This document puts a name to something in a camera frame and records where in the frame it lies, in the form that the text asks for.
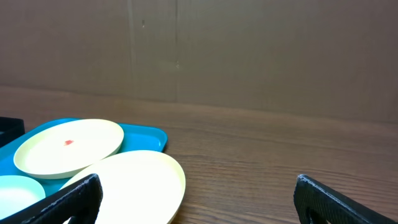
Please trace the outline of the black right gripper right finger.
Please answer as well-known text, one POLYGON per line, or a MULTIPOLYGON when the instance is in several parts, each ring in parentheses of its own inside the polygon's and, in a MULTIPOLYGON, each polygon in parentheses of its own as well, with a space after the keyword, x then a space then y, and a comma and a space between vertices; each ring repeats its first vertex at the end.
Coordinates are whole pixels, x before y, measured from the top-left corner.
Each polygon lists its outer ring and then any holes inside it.
POLYGON ((397 224, 304 174, 297 176, 294 205, 301 224, 397 224))

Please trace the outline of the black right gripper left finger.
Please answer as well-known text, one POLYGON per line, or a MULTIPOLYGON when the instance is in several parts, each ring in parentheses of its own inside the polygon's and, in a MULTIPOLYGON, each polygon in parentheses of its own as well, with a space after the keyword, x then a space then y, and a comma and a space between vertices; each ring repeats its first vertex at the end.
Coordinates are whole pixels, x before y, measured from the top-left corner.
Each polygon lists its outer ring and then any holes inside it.
POLYGON ((97 174, 90 174, 1 220, 1 224, 94 224, 103 199, 97 174))

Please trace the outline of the light blue plate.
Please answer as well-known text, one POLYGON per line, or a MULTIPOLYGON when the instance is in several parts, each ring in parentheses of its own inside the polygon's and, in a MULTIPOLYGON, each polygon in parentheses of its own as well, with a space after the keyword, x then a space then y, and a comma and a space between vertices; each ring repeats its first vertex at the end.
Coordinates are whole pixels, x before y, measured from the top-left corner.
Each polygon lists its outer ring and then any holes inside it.
POLYGON ((45 198, 42 185, 21 175, 1 176, 1 219, 7 218, 45 198))

